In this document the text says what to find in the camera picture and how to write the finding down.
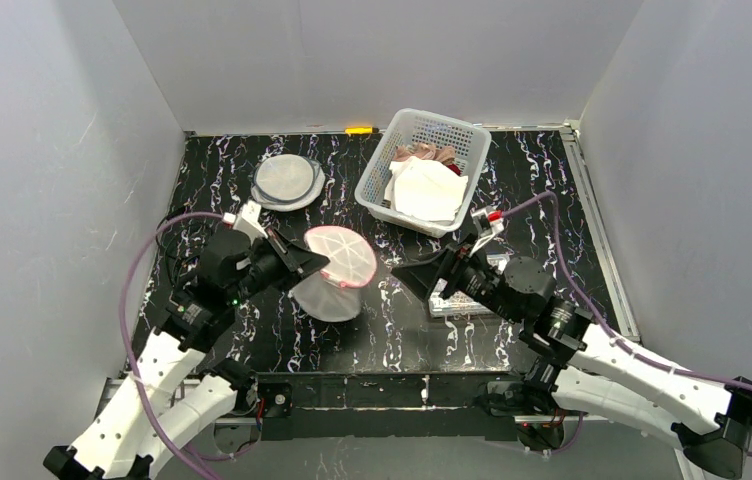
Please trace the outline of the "white mesh bag pink trim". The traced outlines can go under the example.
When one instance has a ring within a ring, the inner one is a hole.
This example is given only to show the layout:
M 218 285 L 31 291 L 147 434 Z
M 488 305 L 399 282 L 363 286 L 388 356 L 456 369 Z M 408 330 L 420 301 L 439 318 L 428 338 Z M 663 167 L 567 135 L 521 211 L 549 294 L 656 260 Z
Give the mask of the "white mesh bag pink trim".
M 319 321 L 354 319 L 362 309 L 361 291 L 377 271 L 372 247 L 355 231 L 333 225 L 309 229 L 304 240 L 312 252 L 324 255 L 329 263 L 294 287 L 293 299 Z

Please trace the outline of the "white mesh bag blue trim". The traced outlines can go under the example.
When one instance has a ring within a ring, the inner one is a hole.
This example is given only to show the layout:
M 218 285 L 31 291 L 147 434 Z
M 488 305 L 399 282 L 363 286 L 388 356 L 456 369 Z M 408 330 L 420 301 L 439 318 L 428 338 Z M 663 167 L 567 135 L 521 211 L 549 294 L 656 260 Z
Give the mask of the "white mesh bag blue trim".
M 261 161 L 253 178 L 252 198 L 264 209 L 291 212 L 313 203 L 321 194 L 326 175 L 315 160 L 281 154 Z

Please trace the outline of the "white bra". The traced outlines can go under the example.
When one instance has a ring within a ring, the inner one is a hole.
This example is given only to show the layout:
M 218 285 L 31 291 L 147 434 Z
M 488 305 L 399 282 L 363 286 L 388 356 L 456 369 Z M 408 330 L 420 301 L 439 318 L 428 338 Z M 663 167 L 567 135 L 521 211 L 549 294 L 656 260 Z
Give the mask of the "white bra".
M 452 222 L 464 200 L 468 178 L 447 166 L 411 157 L 391 162 L 385 199 L 397 212 L 427 222 Z

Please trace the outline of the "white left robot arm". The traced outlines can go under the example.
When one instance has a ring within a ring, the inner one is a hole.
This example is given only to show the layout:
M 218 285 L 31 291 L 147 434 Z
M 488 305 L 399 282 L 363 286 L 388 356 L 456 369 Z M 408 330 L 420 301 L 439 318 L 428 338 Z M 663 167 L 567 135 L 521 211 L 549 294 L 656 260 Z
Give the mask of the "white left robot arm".
M 214 233 L 197 265 L 171 295 L 169 316 L 150 335 L 132 374 L 93 423 L 43 465 L 58 479 L 152 479 L 205 427 L 240 404 L 258 404 L 255 373 L 223 359 L 177 403 L 172 395 L 233 324 L 240 305 L 284 292 L 329 265 L 328 257 L 268 230 L 251 239 Z

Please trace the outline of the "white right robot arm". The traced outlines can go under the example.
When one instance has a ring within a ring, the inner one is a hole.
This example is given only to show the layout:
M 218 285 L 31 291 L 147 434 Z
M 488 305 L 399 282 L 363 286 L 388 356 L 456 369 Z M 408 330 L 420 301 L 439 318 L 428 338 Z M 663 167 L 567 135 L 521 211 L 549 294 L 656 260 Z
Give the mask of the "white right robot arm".
M 743 474 L 752 437 L 752 393 L 659 369 L 663 358 L 615 333 L 557 295 L 555 278 L 530 257 L 503 268 L 468 244 L 446 247 L 391 271 L 416 298 L 459 292 L 519 325 L 537 358 L 520 387 L 558 408 L 599 415 L 654 436 L 699 468 L 725 479 Z

